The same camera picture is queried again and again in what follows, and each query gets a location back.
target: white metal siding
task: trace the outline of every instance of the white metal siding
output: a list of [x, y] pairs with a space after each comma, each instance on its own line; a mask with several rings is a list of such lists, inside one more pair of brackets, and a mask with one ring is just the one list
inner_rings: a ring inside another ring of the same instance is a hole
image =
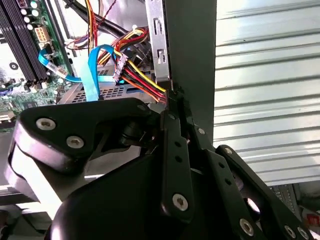
[[218, 0], [213, 145], [268, 185], [320, 180], [320, 1]]

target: motherboard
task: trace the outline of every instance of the motherboard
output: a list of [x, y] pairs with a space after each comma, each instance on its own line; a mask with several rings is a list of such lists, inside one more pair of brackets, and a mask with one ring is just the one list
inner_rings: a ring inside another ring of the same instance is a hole
[[39, 51], [58, 68], [72, 73], [59, 42], [48, 1], [0, 2], [0, 132], [13, 130], [21, 111], [54, 105], [72, 86], [39, 61]]

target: ram slot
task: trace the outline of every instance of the ram slot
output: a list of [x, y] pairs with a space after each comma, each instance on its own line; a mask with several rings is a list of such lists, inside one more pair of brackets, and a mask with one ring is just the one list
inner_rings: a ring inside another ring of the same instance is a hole
[[24, 74], [24, 77], [29, 81], [33, 81], [33, 79], [35, 79], [35, 74], [29, 65], [26, 54], [21, 47], [21, 43], [17, 39], [17, 36], [15, 35], [15, 32], [8, 21], [9, 16], [6, 14], [6, 12], [7, 11], [5, 11], [4, 6], [0, 1], [0, 29], [2, 34], [11, 48], [11, 51]]
[[43, 80], [48, 78], [46, 74], [46, 69], [38, 61], [39, 53], [37, 51], [35, 42], [33, 41], [30, 32], [26, 27], [26, 23], [23, 20], [20, 10], [17, 6], [16, 0], [3, 0], [2, 2], [7, 12], [10, 13], [11, 21], [22, 42], [22, 45], [27, 46], [24, 49], [28, 55], [33, 69], [36, 72], [37, 79]]

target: silver screw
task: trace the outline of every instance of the silver screw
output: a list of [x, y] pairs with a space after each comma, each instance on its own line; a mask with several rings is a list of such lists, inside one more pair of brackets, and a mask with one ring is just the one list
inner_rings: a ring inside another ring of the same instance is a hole
[[299, 233], [301, 234], [301, 236], [302, 236], [304, 239], [306, 239], [306, 240], [309, 239], [308, 234], [306, 233], [306, 231], [305, 231], [303, 228], [301, 228], [301, 227], [298, 226], [298, 231], [299, 231]]
[[232, 151], [231, 151], [231, 149], [230, 148], [225, 148], [224, 149], [225, 150], [225, 152], [227, 153], [227, 154], [229, 154], [229, 155], [231, 155], [232, 154]]
[[39, 118], [35, 122], [38, 129], [44, 130], [44, 131], [50, 131], [56, 128], [56, 123], [49, 119], [49, 118]]
[[142, 111], [147, 110], [147, 109], [146, 109], [146, 107], [145, 107], [145, 106], [143, 106], [143, 105], [138, 105], [138, 108], [139, 108], [139, 109], [141, 109]]
[[203, 130], [202, 128], [198, 128], [198, 132], [202, 135], [206, 134], [205, 130]]
[[254, 228], [251, 226], [250, 222], [248, 222], [244, 218], [240, 219], [240, 227], [250, 237], [252, 237], [254, 235], [254, 233], [255, 233], [254, 232]]
[[173, 204], [180, 210], [185, 211], [188, 209], [187, 199], [179, 193], [176, 193], [172, 197]]
[[176, 119], [176, 117], [175, 117], [175, 116], [173, 116], [171, 113], [169, 113], [169, 114], [168, 114], [168, 116], [169, 116], [169, 118], [171, 118], [171, 119], [173, 119], [173, 120], [175, 120], [175, 119]]
[[85, 145], [84, 141], [78, 136], [68, 137], [66, 139], [66, 144], [72, 149], [80, 149]]
[[295, 234], [295, 232], [291, 229], [291, 227], [285, 225], [284, 228], [285, 228], [286, 232], [290, 235], [290, 237], [292, 237], [293, 239], [296, 238], [296, 234]]

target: capacitor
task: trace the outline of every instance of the capacitor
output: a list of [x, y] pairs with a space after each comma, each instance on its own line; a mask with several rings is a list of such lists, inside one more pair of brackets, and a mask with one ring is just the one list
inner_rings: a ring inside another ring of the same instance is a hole
[[23, 18], [23, 20], [24, 20], [25, 23], [29, 24], [29, 23], [34, 22], [34, 21], [35, 21], [35, 18], [32, 17], [32, 16], [25, 16], [25, 17]]
[[34, 28], [36, 28], [37, 27], [37, 25], [36, 24], [32, 24], [32, 23], [29, 23], [29, 24], [27, 24], [26, 25], [26, 28], [28, 29], [28, 30], [33, 30]]
[[21, 13], [22, 15], [24, 15], [24, 16], [30, 15], [30, 14], [31, 14], [31, 10], [28, 9], [28, 8], [22, 8], [22, 9], [20, 10], [20, 13]]
[[7, 87], [9, 87], [11, 84], [10, 84], [10, 82], [5, 82], [5, 83], [2, 83], [1, 84], [1, 87], [3, 88], [3, 89], [6, 89]]
[[41, 14], [41, 11], [40, 11], [40, 9], [33, 9], [33, 10], [31, 11], [31, 14], [32, 14], [32, 16], [34, 16], [34, 17], [39, 17], [40, 14]]
[[38, 9], [41, 7], [41, 3], [37, 0], [34, 0], [34, 1], [31, 1], [30, 2], [30, 6], [33, 8], [33, 9]]

